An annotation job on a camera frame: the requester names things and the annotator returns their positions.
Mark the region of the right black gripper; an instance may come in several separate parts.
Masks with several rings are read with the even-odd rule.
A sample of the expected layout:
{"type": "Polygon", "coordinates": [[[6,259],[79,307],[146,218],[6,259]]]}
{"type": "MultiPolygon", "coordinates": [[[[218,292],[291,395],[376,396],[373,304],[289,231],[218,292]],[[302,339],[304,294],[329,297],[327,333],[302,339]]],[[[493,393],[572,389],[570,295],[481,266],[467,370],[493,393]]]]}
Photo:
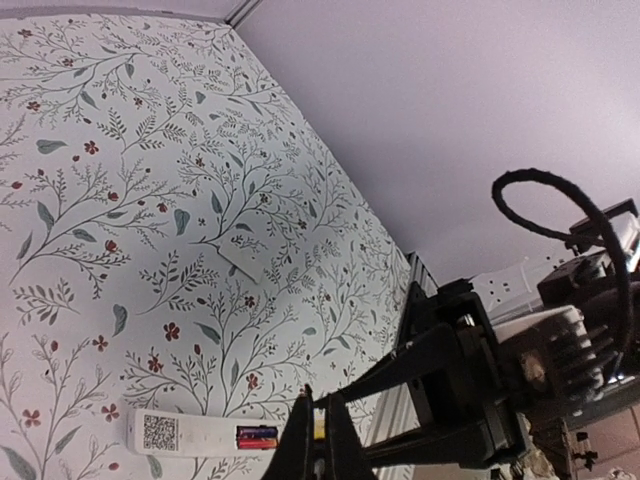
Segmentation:
{"type": "Polygon", "coordinates": [[[409,287],[399,341],[358,380],[315,400],[299,395],[264,479],[314,479],[316,453],[326,479],[374,479],[376,468],[511,463],[529,445],[498,368],[498,342],[471,287],[425,294],[409,287]],[[416,429],[364,447],[346,404],[406,383],[416,429]],[[313,410],[325,410],[326,439],[316,443],[313,410]]]}

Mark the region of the white air conditioner remote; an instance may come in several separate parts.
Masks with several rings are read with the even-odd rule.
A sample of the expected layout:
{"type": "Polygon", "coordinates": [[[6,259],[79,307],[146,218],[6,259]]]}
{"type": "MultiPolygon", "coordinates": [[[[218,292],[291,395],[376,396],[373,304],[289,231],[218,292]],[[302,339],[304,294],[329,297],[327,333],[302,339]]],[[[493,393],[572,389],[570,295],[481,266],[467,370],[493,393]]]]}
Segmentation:
{"type": "Polygon", "coordinates": [[[150,409],[131,409],[127,413],[126,443],[141,455],[175,458],[217,458],[269,456],[271,450],[238,450],[238,426],[276,426],[280,421],[187,415],[150,409]]]}

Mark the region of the white battery cover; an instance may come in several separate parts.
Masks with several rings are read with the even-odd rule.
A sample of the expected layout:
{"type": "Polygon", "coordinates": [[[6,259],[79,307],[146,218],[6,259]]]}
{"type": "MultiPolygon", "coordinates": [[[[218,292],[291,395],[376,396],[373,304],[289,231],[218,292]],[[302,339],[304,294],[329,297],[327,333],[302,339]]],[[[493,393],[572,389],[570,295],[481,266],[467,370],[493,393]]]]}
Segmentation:
{"type": "Polygon", "coordinates": [[[266,270],[266,250],[267,246],[262,241],[243,234],[222,240],[218,248],[220,256],[256,284],[262,281],[266,270]]]}

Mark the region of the yellow handled screwdriver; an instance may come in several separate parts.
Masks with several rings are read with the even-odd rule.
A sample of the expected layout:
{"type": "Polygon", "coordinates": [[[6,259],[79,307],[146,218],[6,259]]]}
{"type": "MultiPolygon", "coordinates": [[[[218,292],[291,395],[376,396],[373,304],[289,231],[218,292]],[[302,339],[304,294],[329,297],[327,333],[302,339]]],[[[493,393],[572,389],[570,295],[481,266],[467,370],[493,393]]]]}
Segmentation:
{"type": "MultiPolygon", "coordinates": [[[[300,389],[300,394],[310,397],[312,395],[311,387],[305,384],[300,389]]],[[[325,422],[325,410],[315,407],[313,410],[313,435],[316,443],[324,442],[326,439],[326,422],[325,422]]]]}

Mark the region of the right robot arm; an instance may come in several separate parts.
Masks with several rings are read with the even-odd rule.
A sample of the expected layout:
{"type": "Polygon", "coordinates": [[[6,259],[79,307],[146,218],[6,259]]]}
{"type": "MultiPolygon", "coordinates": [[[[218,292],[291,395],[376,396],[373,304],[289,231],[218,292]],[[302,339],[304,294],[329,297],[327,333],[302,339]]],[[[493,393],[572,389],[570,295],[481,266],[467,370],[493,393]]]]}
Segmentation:
{"type": "Polygon", "coordinates": [[[379,468],[456,463],[482,468],[529,447],[527,421],[549,422],[593,400],[634,324],[616,312],[631,299],[603,277],[577,302],[492,325],[470,282],[427,296],[412,284],[399,345],[359,379],[314,399],[299,397],[266,471],[268,479],[371,479],[379,468]],[[366,446],[349,403],[406,385],[416,428],[366,446]]]}

